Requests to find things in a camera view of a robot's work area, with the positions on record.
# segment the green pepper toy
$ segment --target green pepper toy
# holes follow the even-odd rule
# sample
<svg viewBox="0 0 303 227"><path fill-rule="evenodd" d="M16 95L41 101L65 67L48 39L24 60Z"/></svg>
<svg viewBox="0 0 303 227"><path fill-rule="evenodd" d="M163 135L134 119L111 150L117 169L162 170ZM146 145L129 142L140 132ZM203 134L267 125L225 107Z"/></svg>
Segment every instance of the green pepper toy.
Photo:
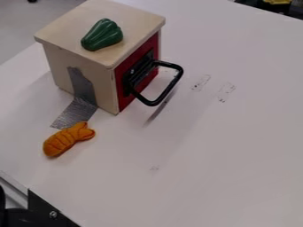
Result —
<svg viewBox="0 0 303 227"><path fill-rule="evenodd" d="M88 51L97 51L114 45L123 39L121 28L109 19L101 19L81 39L82 47Z"/></svg>

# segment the floor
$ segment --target floor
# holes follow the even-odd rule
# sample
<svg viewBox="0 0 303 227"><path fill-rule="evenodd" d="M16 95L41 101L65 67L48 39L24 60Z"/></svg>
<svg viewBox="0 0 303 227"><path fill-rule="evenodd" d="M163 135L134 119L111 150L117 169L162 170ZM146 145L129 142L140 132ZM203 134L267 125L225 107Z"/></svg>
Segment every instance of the floor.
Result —
<svg viewBox="0 0 303 227"><path fill-rule="evenodd" d="M0 65L35 42L33 34L84 0L0 0Z"/></svg>
<svg viewBox="0 0 303 227"><path fill-rule="evenodd" d="M258 8L258 1L261 0L235 0L236 3L246 4L252 7ZM299 20L303 20L303 1L302 0L293 0L292 5L289 8L288 15L289 17L293 17Z"/></svg>

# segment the table surface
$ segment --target table surface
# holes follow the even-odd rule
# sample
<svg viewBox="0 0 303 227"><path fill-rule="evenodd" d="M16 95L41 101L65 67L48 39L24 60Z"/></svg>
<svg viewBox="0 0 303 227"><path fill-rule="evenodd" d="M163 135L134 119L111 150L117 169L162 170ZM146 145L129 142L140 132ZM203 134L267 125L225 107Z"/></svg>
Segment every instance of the table surface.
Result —
<svg viewBox="0 0 303 227"><path fill-rule="evenodd" d="M175 93L97 110L96 137L49 160L43 140L73 97L34 44L0 66L0 169L81 226L301 226L302 21L223 0L123 2L167 18Z"/></svg>

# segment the black handle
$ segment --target black handle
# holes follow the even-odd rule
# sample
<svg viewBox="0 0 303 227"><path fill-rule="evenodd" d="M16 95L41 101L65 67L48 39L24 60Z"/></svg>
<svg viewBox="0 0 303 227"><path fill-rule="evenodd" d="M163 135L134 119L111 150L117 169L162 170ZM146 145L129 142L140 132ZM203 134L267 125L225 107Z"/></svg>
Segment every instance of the black handle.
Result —
<svg viewBox="0 0 303 227"><path fill-rule="evenodd" d="M152 61L152 68L154 67L169 67L173 68L178 71L178 74L175 76L175 78L168 84L168 86L162 91L162 93L153 101L148 100L144 96L142 96L139 92L136 91L135 87L132 86L129 80L124 80L124 86L126 86L126 89L136 98L138 98L141 102L146 104L147 106L157 106L160 104L164 98L169 94L169 92L174 88L174 86L178 83L178 81L183 76L183 68L169 62L160 61L160 60L153 60Z"/></svg>

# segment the gray duct tape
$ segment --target gray duct tape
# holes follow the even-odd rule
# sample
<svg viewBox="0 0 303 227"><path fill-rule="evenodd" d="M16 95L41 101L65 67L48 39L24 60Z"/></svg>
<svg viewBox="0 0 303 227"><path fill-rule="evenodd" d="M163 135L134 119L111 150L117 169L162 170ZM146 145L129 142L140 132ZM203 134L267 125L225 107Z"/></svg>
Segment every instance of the gray duct tape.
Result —
<svg viewBox="0 0 303 227"><path fill-rule="evenodd" d="M52 128L72 127L79 121L88 121L97 110L97 101L93 84L86 79L80 69L67 69L74 88L74 100L51 124Z"/></svg>

